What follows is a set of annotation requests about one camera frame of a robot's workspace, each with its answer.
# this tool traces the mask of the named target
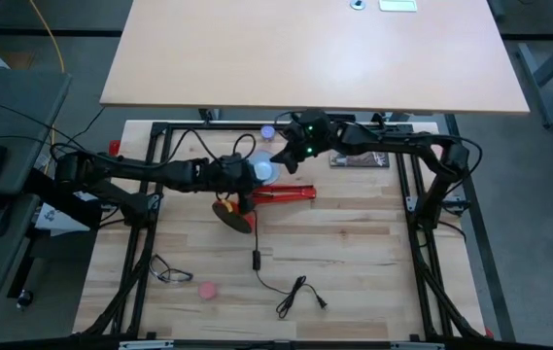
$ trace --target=purple object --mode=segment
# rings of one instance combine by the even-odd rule
[[[260,129],[260,135],[263,137],[263,140],[272,141],[274,139],[274,135],[276,135],[276,130],[272,125],[264,125]]]

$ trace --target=wooden board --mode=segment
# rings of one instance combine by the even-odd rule
[[[486,0],[135,0],[101,103],[528,113]]]
[[[127,122],[121,154],[144,158],[151,125]],[[414,127],[437,132],[435,123],[414,123]],[[240,135],[239,131],[199,132],[216,155],[230,153]],[[175,132],[173,143],[180,133]],[[242,141],[239,152],[245,154],[250,146],[247,139]],[[275,153],[283,146],[278,140],[259,141],[258,149]],[[207,154],[190,134],[177,159],[197,157]],[[328,153],[306,160],[294,175],[282,169],[278,183],[313,184],[318,197],[258,207],[260,275],[267,284],[283,290],[289,290],[298,276],[306,275],[328,303],[328,309],[321,310],[310,291],[303,289],[285,320],[279,320],[275,312],[282,295],[265,289],[252,270],[255,238],[219,221],[211,211],[212,193],[166,191],[155,252],[195,277],[182,286],[149,277],[141,334],[155,331],[158,337],[175,339],[324,340],[405,340],[412,333],[422,334],[396,160],[394,155],[390,157],[388,169],[333,169]],[[431,175],[424,166],[427,184]],[[116,183],[128,191],[138,190],[134,181]],[[443,220],[459,225],[452,218]],[[123,225],[99,231],[76,332],[87,328],[117,291],[128,235],[129,229]],[[436,242],[448,295],[483,332],[464,240],[454,230],[440,227]],[[215,299],[200,299],[197,285],[203,281],[218,285]],[[132,305],[130,297],[125,324]],[[435,306],[432,313],[438,324]]]

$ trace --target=yellow cable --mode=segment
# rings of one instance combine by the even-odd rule
[[[52,38],[53,46],[55,47],[55,52],[58,54],[58,60],[60,61],[60,71],[64,73],[64,59],[62,59],[62,53],[60,52],[60,47],[58,46],[58,43],[55,41],[55,38],[53,37],[52,30],[47,25],[47,22],[43,18],[43,15],[41,15],[41,12],[39,11],[39,9],[36,7],[34,0],[30,0],[30,5],[32,5],[34,12],[36,12],[36,15],[41,20],[41,23],[43,23],[43,26],[45,26],[45,29],[47,29],[47,33],[50,34],[50,38]]]
[[[47,22],[43,18],[43,15],[39,11],[39,8],[36,7],[36,4],[34,3],[34,0],[30,0],[30,5],[32,5],[32,9],[34,9],[34,12],[41,20],[41,23],[43,23],[43,26],[45,26],[45,29],[47,29],[47,33],[50,34],[50,38],[52,38],[53,46],[55,47],[55,52],[58,54],[58,60],[60,61],[60,71],[64,73],[64,59],[62,58],[62,52],[60,52],[60,47],[58,46],[58,43],[55,41],[55,38],[53,37],[52,30],[47,25]],[[55,143],[55,124],[52,125],[54,127],[52,129],[52,145]],[[45,174],[47,174],[48,169],[50,168],[50,162],[48,161],[45,165]]]

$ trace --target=cable plug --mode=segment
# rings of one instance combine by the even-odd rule
[[[253,251],[253,270],[260,270],[260,251],[258,250]]]
[[[326,306],[328,306],[328,303],[325,302],[320,296],[317,296],[317,302],[319,303],[319,306],[322,308],[322,310],[325,310]]]

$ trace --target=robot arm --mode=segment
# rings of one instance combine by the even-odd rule
[[[283,130],[287,139],[285,149],[271,161],[283,163],[290,173],[309,157],[328,150],[336,150],[345,156],[365,152],[390,152],[418,156],[436,175],[430,189],[417,200],[414,217],[417,224],[436,228],[442,200],[451,184],[467,175],[468,148],[452,136],[414,133],[409,125],[382,125],[377,132],[351,122],[332,120],[320,110],[308,110]],[[432,146],[442,148],[442,156],[436,157]]]
[[[128,224],[146,225],[160,197],[126,192],[107,180],[111,177],[161,183],[181,193],[237,193],[240,200],[250,197],[253,189],[262,185],[254,167],[239,154],[212,161],[195,158],[147,164],[142,160],[77,151],[58,160],[54,180],[64,191],[85,191],[118,205]],[[247,206],[247,210],[252,210],[252,202]]]

